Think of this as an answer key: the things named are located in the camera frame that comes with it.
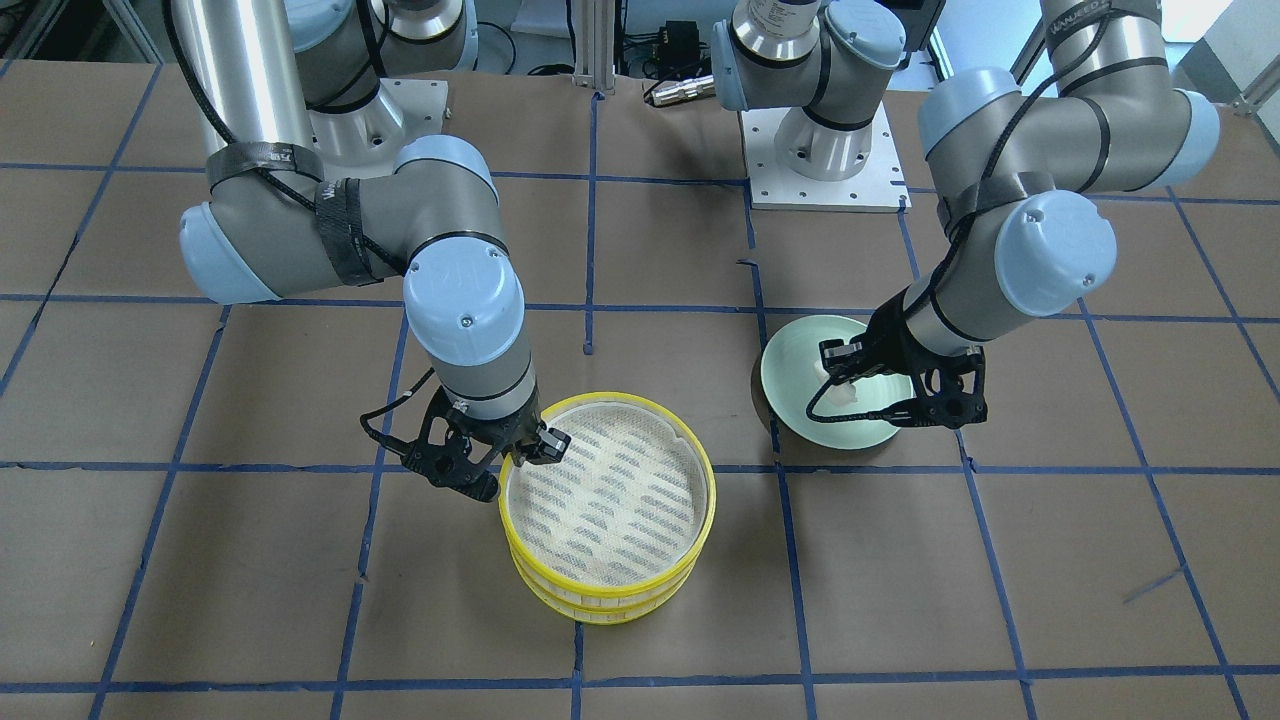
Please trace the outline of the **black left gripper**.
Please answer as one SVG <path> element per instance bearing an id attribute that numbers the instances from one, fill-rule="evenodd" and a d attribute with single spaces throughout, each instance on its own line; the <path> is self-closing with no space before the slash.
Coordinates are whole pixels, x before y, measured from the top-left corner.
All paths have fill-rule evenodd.
<path id="1" fill-rule="evenodd" d="M 986 421 L 986 355 L 982 348 L 959 356 L 938 355 L 910 336 L 900 300 L 878 307 L 868 329 L 850 341 L 819 342 L 820 365 L 832 383 L 852 383 L 874 375 L 905 375 L 913 396 L 886 410 L 820 416 L 820 423 L 881 420 L 899 428 L 959 429 Z"/>

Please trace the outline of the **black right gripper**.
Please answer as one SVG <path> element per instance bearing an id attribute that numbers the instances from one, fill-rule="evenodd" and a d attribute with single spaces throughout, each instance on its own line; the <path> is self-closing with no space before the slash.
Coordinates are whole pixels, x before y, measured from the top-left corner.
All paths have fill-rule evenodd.
<path id="1" fill-rule="evenodd" d="M 538 392 L 507 416 L 480 420 L 453 407 L 439 388 L 428 405 L 419 437 L 404 446 L 399 460 L 431 486 L 490 503 L 500 491 L 492 471 L 500 455 L 509 455 L 517 465 L 557 464 L 571 442 L 567 433 L 547 427 Z"/>

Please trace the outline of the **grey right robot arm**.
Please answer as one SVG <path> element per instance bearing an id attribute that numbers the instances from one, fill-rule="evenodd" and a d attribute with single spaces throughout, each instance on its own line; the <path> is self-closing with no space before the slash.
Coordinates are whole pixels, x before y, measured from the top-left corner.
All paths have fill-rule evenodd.
<path id="1" fill-rule="evenodd" d="M 434 486 L 489 502 L 489 466 L 558 462 L 541 420 L 497 187 L 468 142 L 419 137 L 417 70 L 476 53 L 470 1 L 165 1 L 206 120 L 210 200 L 180 218 L 188 273 L 218 304 L 401 277 L 440 386 L 416 439 L 369 436 Z"/>

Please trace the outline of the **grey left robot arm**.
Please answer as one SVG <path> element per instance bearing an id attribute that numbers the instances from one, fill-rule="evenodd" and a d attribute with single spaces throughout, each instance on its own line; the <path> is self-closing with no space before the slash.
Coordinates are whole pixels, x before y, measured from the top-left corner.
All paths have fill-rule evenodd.
<path id="1" fill-rule="evenodd" d="M 1161 3 L 1039 8 L 1042 85 L 1024 94 L 1010 70 L 961 70 L 918 113 L 948 241 L 938 266 L 865 325 L 805 316 L 765 346 L 765 400 L 803 438 L 860 450 L 900 428 L 984 421 L 987 343 L 1114 270 L 1114 228 L 1087 193 L 1178 184 L 1213 156 L 1219 114 L 1172 86 Z M 786 109 L 780 159 L 835 182 L 858 170 L 838 145 L 869 137 L 904 50 L 901 20 L 874 1 L 740 1 L 714 24 L 710 77 L 726 109 Z"/>

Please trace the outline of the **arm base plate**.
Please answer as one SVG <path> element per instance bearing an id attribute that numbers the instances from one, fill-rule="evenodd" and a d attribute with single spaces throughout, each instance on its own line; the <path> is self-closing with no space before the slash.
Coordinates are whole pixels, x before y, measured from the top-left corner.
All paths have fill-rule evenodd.
<path id="1" fill-rule="evenodd" d="M 308 113 L 314 151 L 325 177 L 389 176 L 399 150 L 425 135 L 439 135 L 448 117 L 444 79 L 383 79 L 372 99 L 349 111 Z"/>
<path id="2" fill-rule="evenodd" d="M 739 118 L 755 209 L 895 213 L 911 206 L 883 106 L 855 131 L 818 126 L 800 108 Z"/>

